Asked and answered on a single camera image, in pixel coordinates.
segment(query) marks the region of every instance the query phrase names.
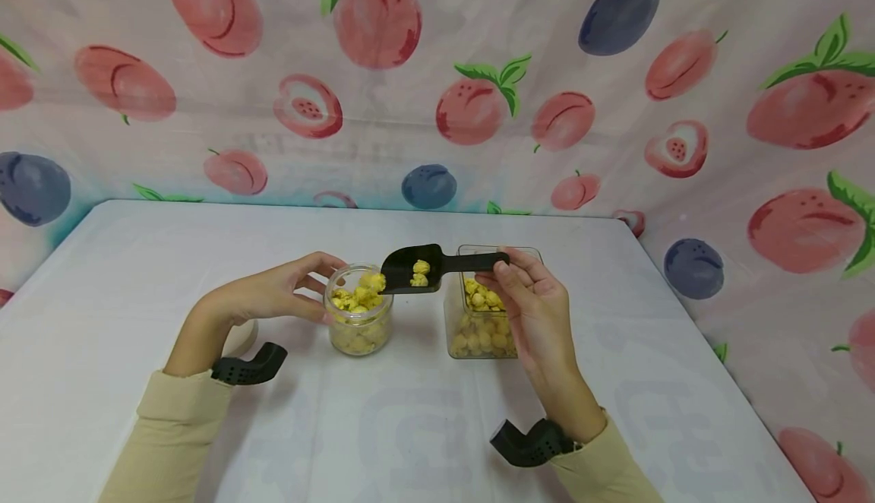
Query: hand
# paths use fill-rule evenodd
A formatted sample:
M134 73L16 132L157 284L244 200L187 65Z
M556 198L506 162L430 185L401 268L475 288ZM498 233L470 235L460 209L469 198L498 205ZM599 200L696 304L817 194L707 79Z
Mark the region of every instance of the hand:
M497 262L493 273L476 279L504 302L520 364L547 417L566 435L588 443L607 423L577 368L568 290L534 257L514 248L500 250L510 265Z
M291 315L329 324L333 319L322 302L295 290L309 289L322 295L326 285L312 274L332 277L344 266L344 261L332 255L313 253L219 286L191 308L163 371L182 378L209 370L221 356L231 326L249 319Z

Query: white table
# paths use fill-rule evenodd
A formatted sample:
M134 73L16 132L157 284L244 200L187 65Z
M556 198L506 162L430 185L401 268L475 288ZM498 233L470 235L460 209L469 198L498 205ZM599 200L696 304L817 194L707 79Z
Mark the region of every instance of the white table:
M813 501L621 221L112 201L0 312L0 492L91 503L151 371L215 286L312 250L381 263L400 246L529 245L571 294L580 366L668 502ZM444 284L444 291L454 288ZM324 327L264 321L289 350L238 388L199 501L569 501L547 467L488 444L542 416L513 360L454 360L442 293L399 296L396 334L351 359Z

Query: fabric backdrop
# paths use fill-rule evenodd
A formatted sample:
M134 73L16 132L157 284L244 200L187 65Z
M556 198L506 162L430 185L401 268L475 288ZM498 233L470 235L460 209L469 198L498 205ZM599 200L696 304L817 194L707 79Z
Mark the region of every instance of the fabric backdrop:
M623 217L875 501L875 0L0 2L0 302L107 198Z

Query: black wrist strap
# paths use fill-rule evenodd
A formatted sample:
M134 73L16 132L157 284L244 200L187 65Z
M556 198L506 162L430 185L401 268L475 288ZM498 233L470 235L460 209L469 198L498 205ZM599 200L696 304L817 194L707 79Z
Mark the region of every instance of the black wrist strap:
M227 384L259 384L273 380L289 352L266 342L252 360L223 357L213 365L213 380Z
M548 419L537 422L525 435L505 420L489 444L514 467L537 467L553 457L574 451L574 440Z

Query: glass jar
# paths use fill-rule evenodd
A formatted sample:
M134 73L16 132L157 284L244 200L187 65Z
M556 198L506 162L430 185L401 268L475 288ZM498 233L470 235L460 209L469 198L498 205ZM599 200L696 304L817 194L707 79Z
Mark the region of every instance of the glass jar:
M516 249L542 261L541 253L535 248L516 246ZM483 255L497 251L498 247L493 245L461 245L457 254ZM447 352L454 359L515 359L516 347L507 313L491 308L477 311L465 288L465 280L473 278L474 273L460 273L457 283L449 285L444 296Z
M392 335L392 296L382 296L381 303L367 312L352 313L332 302L334 290L355 292L363 274L379 274L380 268L370 264L351 264L335 271L326 285L324 306L334 316L328 337L335 349L347 355L363 357L380 351Z

